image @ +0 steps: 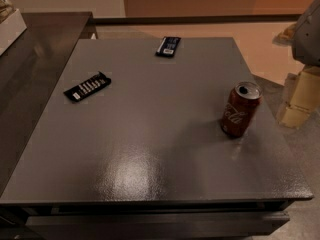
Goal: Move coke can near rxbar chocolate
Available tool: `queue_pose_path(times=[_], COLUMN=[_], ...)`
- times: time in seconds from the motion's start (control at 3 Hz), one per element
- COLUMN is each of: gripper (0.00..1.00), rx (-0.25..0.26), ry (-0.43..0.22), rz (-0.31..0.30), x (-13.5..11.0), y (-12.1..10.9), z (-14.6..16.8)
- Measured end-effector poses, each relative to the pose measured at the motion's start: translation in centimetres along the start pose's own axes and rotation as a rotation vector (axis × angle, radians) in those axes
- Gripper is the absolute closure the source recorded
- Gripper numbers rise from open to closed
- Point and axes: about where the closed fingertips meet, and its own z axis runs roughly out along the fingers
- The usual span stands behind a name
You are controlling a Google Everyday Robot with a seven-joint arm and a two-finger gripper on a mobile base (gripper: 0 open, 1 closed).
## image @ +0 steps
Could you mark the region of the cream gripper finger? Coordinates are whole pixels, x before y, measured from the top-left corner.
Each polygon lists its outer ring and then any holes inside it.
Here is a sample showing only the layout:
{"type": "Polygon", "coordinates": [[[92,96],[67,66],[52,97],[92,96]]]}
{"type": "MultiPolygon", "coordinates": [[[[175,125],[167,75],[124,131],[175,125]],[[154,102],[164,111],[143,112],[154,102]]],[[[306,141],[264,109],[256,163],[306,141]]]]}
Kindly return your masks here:
{"type": "Polygon", "coordinates": [[[280,125],[299,128],[319,106],[320,67],[306,65],[297,75],[287,75],[276,119],[280,125]]]}

